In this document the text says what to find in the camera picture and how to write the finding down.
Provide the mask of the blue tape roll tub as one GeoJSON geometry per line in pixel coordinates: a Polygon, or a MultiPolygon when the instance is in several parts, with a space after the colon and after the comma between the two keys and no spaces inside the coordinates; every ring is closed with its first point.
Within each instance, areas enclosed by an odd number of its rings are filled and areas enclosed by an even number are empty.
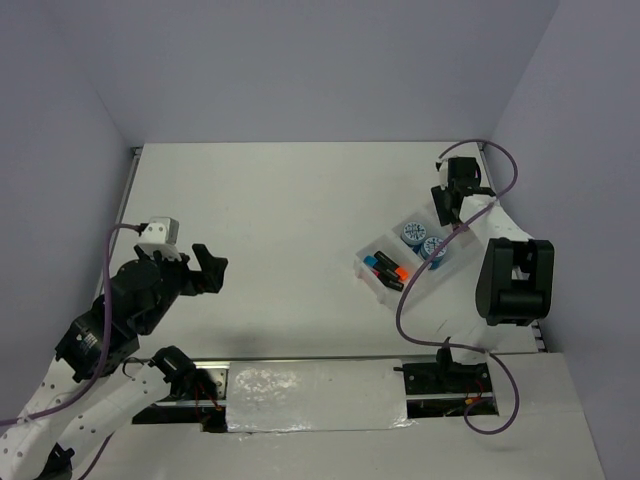
{"type": "Polygon", "coordinates": [[[447,247],[442,247],[443,239],[438,236],[430,236],[427,237],[422,243],[419,253],[420,256],[427,260],[435,251],[437,254],[434,256],[434,259],[429,263],[429,270],[436,270],[439,268],[441,262],[445,259],[447,255],[447,247]]]}
{"type": "Polygon", "coordinates": [[[419,252],[427,238],[426,227],[421,222],[406,222],[400,230],[400,238],[412,251],[419,252]]]}

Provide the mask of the orange cap highlighter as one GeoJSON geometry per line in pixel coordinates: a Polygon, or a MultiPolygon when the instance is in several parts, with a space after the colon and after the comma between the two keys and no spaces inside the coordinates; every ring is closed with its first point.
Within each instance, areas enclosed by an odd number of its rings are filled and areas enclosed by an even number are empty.
{"type": "Polygon", "coordinates": [[[402,282],[406,281],[409,278],[409,273],[384,252],[378,250],[374,253],[374,257],[381,262],[386,263],[389,267],[395,268],[402,282]]]}

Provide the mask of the blue cap highlighter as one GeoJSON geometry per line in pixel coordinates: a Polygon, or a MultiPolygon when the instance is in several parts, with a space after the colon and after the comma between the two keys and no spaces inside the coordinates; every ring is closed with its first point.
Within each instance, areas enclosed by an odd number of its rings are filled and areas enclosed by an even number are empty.
{"type": "Polygon", "coordinates": [[[386,263],[381,262],[374,256],[366,256],[363,259],[363,263],[369,267],[371,270],[378,272],[379,274],[383,274],[392,279],[399,279],[399,275],[396,272],[396,269],[393,267],[389,267],[386,263]]]}

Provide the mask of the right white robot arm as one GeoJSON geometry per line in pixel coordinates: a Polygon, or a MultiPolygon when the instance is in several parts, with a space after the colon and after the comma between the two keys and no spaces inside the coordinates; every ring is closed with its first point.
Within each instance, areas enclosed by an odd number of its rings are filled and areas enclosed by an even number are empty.
{"type": "Polygon", "coordinates": [[[555,249],[536,239],[507,214],[499,194],[484,186],[473,157],[450,157],[436,162],[440,184],[432,189],[436,213],[443,226],[471,233],[484,248],[475,288],[479,319],[473,328],[446,340],[452,357],[439,362],[436,383],[457,391],[469,377],[467,364],[483,361],[516,330],[549,314],[555,249]]]}

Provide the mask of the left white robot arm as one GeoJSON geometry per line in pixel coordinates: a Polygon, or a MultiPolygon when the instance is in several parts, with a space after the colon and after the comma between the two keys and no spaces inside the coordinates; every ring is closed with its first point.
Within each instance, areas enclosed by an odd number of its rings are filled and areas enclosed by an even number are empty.
{"type": "Polygon", "coordinates": [[[181,296],[216,294],[227,259],[203,244],[189,256],[167,258],[160,249],[136,247],[105,292],[77,317],[55,348],[54,363],[17,421],[1,437],[4,479],[69,479],[94,449],[148,406],[166,398],[218,401],[216,382],[179,348],[163,347],[126,383],[94,405],[92,394],[128,363],[139,339],[153,332],[181,296]]]}

